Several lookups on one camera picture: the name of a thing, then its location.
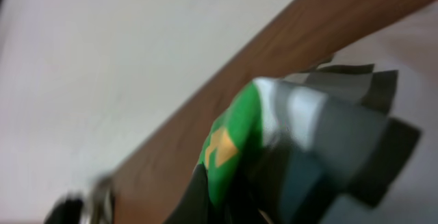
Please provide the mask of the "white t-shirt pixel print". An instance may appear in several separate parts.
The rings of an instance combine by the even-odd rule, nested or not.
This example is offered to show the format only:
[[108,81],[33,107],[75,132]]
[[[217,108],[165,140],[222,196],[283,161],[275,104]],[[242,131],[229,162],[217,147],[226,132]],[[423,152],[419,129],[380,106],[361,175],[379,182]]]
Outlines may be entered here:
[[398,69],[331,60],[250,80],[198,160],[214,212],[248,206],[280,223],[317,223],[340,196],[375,208],[421,136],[390,115],[399,80]]

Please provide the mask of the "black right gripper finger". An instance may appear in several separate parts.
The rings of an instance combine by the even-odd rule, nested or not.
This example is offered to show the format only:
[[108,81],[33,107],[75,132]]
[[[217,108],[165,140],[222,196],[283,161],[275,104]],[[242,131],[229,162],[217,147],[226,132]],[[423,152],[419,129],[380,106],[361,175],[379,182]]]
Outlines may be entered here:
[[207,173],[204,165],[198,164],[179,204],[164,223],[208,224],[209,206]]

